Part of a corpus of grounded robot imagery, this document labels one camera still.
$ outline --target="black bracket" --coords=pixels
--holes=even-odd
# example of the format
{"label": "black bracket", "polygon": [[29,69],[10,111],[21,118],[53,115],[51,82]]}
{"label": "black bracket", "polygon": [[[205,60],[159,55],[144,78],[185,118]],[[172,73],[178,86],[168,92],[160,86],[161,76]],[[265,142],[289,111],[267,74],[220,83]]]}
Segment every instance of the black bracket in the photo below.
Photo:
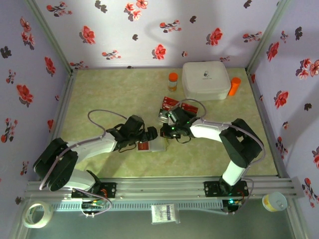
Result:
{"label": "black bracket", "polygon": [[[97,195],[101,195],[106,198],[115,198],[116,194],[116,183],[101,183],[100,188],[96,192]],[[87,196],[77,190],[73,190],[71,198],[92,198],[92,196]]]}
{"label": "black bracket", "polygon": [[248,196],[249,191],[246,181],[239,181],[236,183],[229,193],[223,191],[220,187],[219,181],[204,182],[205,197],[241,197]]}

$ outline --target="masking tape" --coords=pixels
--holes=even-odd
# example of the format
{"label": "masking tape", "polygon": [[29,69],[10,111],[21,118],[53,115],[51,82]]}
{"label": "masking tape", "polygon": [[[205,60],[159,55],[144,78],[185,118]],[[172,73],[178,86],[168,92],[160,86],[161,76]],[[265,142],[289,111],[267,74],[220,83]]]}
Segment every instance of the masking tape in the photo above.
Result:
{"label": "masking tape", "polygon": [[[33,213],[36,211],[38,206],[43,207],[43,216],[42,218],[35,223],[32,219]],[[32,202],[22,214],[22,222],[27,228],[42,228],[49,223],[53,215],[53,208],[51,205],[42,202],[42,201],[34,201]]]}

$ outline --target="orange bottle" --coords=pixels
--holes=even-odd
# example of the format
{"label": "orange bottle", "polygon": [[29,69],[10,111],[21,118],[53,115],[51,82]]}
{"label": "orange bottle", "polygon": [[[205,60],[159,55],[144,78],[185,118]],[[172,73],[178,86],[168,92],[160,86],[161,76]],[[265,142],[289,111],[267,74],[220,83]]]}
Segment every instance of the orange bottle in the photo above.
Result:
{"label": "orange bottle", "polygon": [[168,76],[168,89],[170,91],[176,91],[177,79],[178,79],[178,74],[175,72],[170,73],[170,75]]}
{"label": "orange bottle", "polygon": [[238,77],[234,77],[234,78],[231,80],[231,88],[230,88],[230,91],[229,91],[229,93],[228,93],[229,96],[233,96],[233,95],[236,94],[236,91],[237,91],[237,89],[238,89],[240,83],[241,83],[241,80],[240,80],[240,78],[238,78]]}

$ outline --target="small bottle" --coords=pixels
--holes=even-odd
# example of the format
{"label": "small bottle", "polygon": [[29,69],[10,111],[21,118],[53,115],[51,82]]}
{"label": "small bottle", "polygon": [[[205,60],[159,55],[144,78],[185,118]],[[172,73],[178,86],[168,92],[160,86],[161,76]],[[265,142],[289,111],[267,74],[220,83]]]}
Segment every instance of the small bottle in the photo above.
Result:
{"label": "small bottle", "polygon": [[178,74],[175,72],[170,73],[170,75],[168,76],[168,89],[170,91],[176,91],[177,79],[178,79]]}

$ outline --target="small box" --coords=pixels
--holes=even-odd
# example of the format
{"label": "small box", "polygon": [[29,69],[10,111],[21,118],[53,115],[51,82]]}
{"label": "small box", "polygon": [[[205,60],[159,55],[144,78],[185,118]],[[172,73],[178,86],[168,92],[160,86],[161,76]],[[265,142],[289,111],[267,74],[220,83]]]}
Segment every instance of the small box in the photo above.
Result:
{"label": "small box", "polygon": [[223,100],[231,87],[220,61],[187,62],[183,65],[181,80],[186,98],[198,101]]}

